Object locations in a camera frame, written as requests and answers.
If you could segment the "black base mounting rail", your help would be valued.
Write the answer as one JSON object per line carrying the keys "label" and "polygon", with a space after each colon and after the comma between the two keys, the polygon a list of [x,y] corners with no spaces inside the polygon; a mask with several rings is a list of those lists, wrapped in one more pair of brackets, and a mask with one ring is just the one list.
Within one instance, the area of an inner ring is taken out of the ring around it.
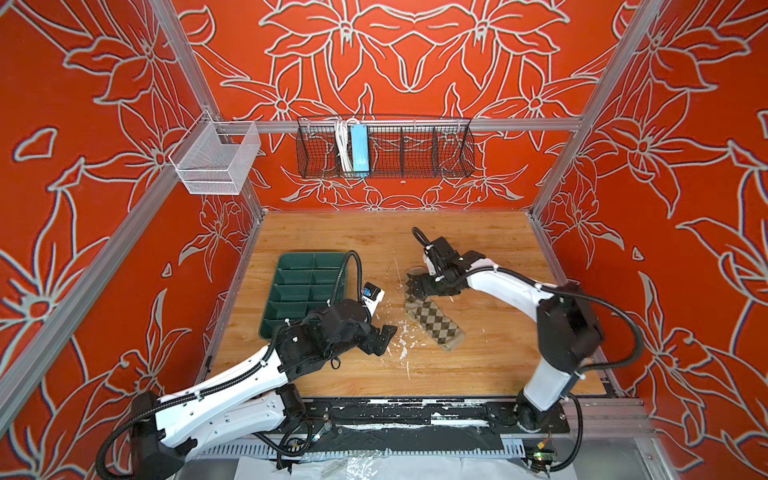
{"label": "black base mounting rail", "polygon": [[304,460],[353,455],[518,459],[575,432],[557,406],[530,433],[506,397],[314,397],[304,400],[312,436]]}

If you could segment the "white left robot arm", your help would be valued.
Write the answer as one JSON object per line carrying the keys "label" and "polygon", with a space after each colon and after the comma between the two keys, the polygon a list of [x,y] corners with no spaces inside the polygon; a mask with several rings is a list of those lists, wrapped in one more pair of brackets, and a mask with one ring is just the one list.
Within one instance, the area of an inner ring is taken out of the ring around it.
{"label": "white left robot arm", "polygon": [[345,299],[286,319],[273,329],[267,346],[207,381],[179,392],[138,395],[128,420],[99,447],[94,467],[102,479],[117,479],[107,465],[112,445],[126,436],[131,447],[130,479],[166,479],[205,446],[223,440],[225,415],[255,407],[260,398],[278,398],[298,378],[319,371],[354,348],[383,355],[397,329],[372,323],[373,305]]}

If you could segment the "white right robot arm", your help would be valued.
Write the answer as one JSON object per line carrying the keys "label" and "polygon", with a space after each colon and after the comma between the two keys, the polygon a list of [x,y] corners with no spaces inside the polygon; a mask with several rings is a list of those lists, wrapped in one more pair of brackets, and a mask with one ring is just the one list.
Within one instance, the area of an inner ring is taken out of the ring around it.
{"label": "white right robot arm", "polygon": [[423,247],[426,269],[409,276],[409,296],[426,301],[470,289],[488,294],[534,321],[540,361],[518,394],[518,404],[531,414],[549,412],[570,392],[585,360],[604,340],[591,307],[576,297],[579,289],[537,282],[479,252],[461,254],[443,237],[430,240],[418,228],[412,233]]}

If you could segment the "blue box in basket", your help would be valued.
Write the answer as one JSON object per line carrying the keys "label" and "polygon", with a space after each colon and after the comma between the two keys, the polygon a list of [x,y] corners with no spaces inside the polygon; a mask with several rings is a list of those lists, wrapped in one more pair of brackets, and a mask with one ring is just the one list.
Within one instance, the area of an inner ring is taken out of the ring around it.
{"label": "blue box in basket", "polygon": [[357,123],[350,127],[353,172],[366,177],[370,172],[368,127]]}

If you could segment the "clear plastic wall bin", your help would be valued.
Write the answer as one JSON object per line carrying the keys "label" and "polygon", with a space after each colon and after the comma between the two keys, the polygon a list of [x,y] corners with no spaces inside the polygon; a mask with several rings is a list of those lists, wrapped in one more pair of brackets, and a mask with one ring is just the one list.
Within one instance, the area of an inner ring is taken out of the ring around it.
{"label": "clear plastic wall bin", "polygon": [[238,195],[261,151],[253,121],[216,121],[204,109],[168,155],[192,195]]}

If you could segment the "brown argyle sock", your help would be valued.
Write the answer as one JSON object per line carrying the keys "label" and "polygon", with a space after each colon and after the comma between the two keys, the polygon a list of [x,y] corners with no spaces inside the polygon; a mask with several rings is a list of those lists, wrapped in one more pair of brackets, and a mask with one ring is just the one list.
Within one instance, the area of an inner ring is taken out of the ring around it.
{"label": "brown argyle sock", "polygon": [[405,302],[406,314],[445,351],[453,351],[465,339],[464,331],[449,318],[429,297],[416,295],[416,277],[427,273],[423,267],[407,272]]}

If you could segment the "green divided organizer tray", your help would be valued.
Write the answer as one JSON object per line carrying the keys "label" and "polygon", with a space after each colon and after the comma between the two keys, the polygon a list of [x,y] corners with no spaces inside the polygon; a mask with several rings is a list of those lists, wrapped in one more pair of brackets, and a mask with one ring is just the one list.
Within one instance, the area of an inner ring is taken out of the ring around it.
{"label": "green divided organizer tray", "polygon": [[286,252],[279,257],[263,309],[259,336],[270,340],[286,319],[302,320],[331,299],[343,252]]}

